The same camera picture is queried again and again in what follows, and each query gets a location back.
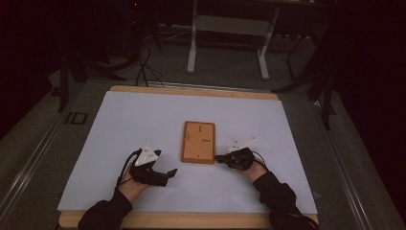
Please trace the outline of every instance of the table leg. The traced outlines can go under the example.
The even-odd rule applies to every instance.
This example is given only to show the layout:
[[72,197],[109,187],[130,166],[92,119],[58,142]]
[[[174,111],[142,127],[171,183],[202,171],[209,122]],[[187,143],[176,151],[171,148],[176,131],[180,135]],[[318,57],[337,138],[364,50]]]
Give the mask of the table leg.
[[196,20],[197,20],[197,1],[193,1],[193,19],[192,19],[192,44],[191,50],[189,51],[189,60],[188,60],[188,74],[194,73],[194,64],[196,60]]
[[272,33],[274,31],[275,24],[277,22],[279,11],[280,11],[279,8],[275,9],[272,21],[269,23],[268,31],[266,32],[266,35],[265,35],[265,39],[264,39],[262,48],[260,50],[258,50],[260,75],[262,76],[262,79],[265,81],[269,80],[268,68],[266,67],[265,53],[266,53],[266,50],[268,49],[268,44],[269,44],[269,41],[271,40]]

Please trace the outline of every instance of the black sleeve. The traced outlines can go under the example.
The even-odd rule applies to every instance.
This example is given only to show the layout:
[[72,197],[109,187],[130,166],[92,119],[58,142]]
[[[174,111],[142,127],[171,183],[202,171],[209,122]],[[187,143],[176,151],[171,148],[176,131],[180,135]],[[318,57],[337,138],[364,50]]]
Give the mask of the black sleeve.
[[273,173],[262,175],[253,185],[260,192],[259,201],[266,204],[270,210],[269,221],[272,229],[318,229],[313,226],[315,222],[310,223],[296,207],[296,195],[293,190],[287,184],[282,184]]
[[102,200],[86,211],[81,218],[80,230],[119,229],[122,219],[132,210],[128,199],[118,190],[110,201]]

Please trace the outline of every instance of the black cable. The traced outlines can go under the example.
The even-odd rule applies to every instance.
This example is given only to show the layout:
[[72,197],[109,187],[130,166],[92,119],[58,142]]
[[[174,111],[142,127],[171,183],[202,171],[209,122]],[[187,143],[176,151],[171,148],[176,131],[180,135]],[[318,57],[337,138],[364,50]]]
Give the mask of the black cable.
[[265,161],[263,160],[263,157],[262,157],[259,153],[257,153],[256,151],[252,151],[252,153],[258,155],[258,156],[260,157],[260,159],[262,160],[262,162],[260,162],[259,160],[257,160],[256,158],[254,158],[254,161],[257,162],[257,163],[259,163],[260,165],[262,165],[262,166],[269,172],[268,167],[266,167],[266,163],[265,163]]
[[127,167],[127,165],[128,165],[128,162],[129,162],[129,160],[130,160],[135,154],[137,154],[137,151],[132,152],[132,153],[128,156],[128,158],[125,160],[125,163],[124,163],[124,166],[123,166],[123,169],[122,169],[122,173],[120,173],[120,176],[119,176],[119,178],[117,179],[116,189],[119,188],[119,186],[121,185],[121,181],[122,181],[124,172],[125,172],[125,170],[126,170],[126,167]]

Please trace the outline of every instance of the wooden board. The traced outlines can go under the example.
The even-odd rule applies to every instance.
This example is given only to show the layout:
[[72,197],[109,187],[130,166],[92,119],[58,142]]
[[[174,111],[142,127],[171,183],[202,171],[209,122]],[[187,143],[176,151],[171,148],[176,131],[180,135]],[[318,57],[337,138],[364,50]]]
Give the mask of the wooden board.
[[215,124],[185,122],[181,161],[214,164]]

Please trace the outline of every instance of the dark background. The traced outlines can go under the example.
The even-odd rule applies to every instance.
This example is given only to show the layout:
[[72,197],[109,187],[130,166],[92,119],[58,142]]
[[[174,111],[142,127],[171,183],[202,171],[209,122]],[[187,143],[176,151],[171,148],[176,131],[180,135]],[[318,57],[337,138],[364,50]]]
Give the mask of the dark background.
[[[69,4],[65,1],[3,1],[0,8],[1,45],[1,130],[0,138],[48,92],[52,86],[48,76],[59,68],[59,39],[66,28]],[[89,7],[88,1],[70,1],[70,6]],[[105,1],[115,5],[118,1]],[[388,192],[399,213],[406,219],[406,154],[404,147],[404,107],[406,88],[406,4],[397,1],[348,1],[350,11],[341,12],[331,22],[325,37],[326,52],[340,50],[337,60],[339,78],[334,88],[355,123]],[[115,9],[116,25],[125,23],[123,5]],[[161,23],[191,23],[192,1],[162,1],[159,5]],[[279,34],[292,31],[292,20],[297,21],[303,8],[285,8],[278,22]],[[98,19],[91,10],[82,11],[77,25],[86,25],[89,37],[98,37]],[[84,44],[102,54],[100,40],[83,40]]]

